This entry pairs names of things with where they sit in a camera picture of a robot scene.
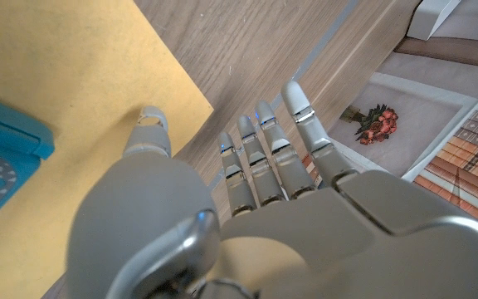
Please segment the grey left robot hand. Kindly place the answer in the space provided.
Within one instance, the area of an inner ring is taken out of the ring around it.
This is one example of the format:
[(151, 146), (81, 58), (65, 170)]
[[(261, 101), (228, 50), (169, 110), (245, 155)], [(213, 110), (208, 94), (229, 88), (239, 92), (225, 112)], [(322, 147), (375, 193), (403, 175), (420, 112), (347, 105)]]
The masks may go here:
[(478, 221), (380, 170), (356, 170), (300, 85), (281, 90), (324, 181), (317, 188), (272, 109), (237, 122), (220, 155), (232, 208), (171, 155), (168, 124), (144, 107), (122, 157), (71, 228), (71, 298), (478, 298)]

